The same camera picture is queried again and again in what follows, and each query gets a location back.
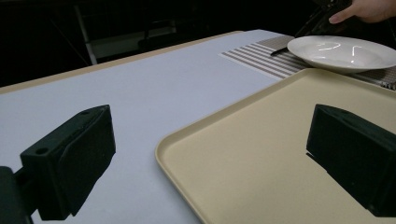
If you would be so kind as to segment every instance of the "plastic tray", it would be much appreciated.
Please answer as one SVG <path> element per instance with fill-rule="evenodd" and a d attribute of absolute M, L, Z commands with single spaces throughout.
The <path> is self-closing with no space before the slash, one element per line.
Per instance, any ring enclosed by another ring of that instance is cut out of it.
<path fill-rule="evenodd" d="M 157 162 L 204 223 L 395 223 L 306 155 L 316 104 L 396 133 L 395 91 L 309 68 L 166 136 Z"/>

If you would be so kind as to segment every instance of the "dark background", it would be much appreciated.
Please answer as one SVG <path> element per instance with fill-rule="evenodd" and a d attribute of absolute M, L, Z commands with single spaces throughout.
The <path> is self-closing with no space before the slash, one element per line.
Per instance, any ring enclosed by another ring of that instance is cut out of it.
<path fill-rule="evenodd" d="M 152 21 L 177 18 L 183 34 L 143 51 L 231 31 L 295 33 L 317 7 L 311 0 L 0 0 L 0 87 L 90 66 L 74 6 L 90 39 L 140 32 Z"/>

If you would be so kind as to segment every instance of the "white table surface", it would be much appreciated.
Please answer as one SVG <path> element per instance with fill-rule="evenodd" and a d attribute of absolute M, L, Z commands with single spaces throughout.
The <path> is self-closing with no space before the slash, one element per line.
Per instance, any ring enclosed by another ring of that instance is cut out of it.
<path fill-rule="evenodd" d="M 279 34 L 226 35 L 143 60 L 0 94 L 0 165 L 81 110 L 110 105 L 117 152 L 75 217 L 62 223 L 200 223 L 155 160 L 168 134 L 276 80 L 219 53 Z M 34 223 L 41 221 L 33 215 Z"/>

